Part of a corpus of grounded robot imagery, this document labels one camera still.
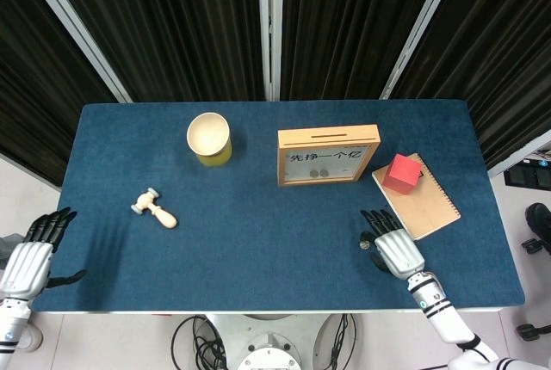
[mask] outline table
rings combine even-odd
[[[198,114],[224,115],[233,156],[204,168],[187,147]],[[376,123],[381,146],[359,182],[278,188],[277,130]],[[416,308],[406,284],[358,245],[362,208],[387,207],[370,176],[419,152],[461,219],[418,242],[459,308],[521,305],[467,106],[461,101],[197,102],[89,105],[59,207],[78,211],[39,311],[366,311]],[[132,212],[147,187],[179,220]]]

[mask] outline white floor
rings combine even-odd
[[[535,201],[551,207],[551,193],[511,188],[503,177],[492,180],[507,230],[511,252],[526,292],[526,305],[500,312],[462,312],[468,325],[499,355],[517,357],[542,366],[551,354],[551,336],[523,342],[514,332],[530,322],[551,324],[551,257],[544,252],[528,256],[519,244],[532,237],[524,222],[524,208]],[[0,235],[25,234],[30,223],[57,205],[59,193],[0,159]],[[373,312],[357,316],[356,351],[350,370],[416,370],[445,364],[457,355],[455,346],[443,344],[418,312]],[[69,369],[173,369],[170,338],[183,316],[53,315],[35,314],[44,343],[30,354],[17,352],[11,370]],[[332,318],[319,337],[314,357],[316,368],[328,364],[337,318]],[[176,343],[182,369],[195,369],[189,329]],[[350,333],[344,342],[339,369],[350,351]]]

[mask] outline paper cup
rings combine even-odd
[[[232,156],[230,126],[214,112],[200,114],[188,127],[188,145],[205,166],[221,166]]]

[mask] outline curtain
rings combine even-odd
[[[2,0],[0,153],[61,185],[84,104],[108,88],[44,0]]]
[[[263,100],[258,0],[70,0],[136,102]]]
[[[425,0],[283,0],[282,100],[376,99]]]
[[[466,100],[491,168],[551,129],[551,0],[443,0],[391,97]]]

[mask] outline red cube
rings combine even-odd
[[[417,185],[420,173],[420,162],[397,153],[388,166],[382,184],[401,194],[409,194]]]

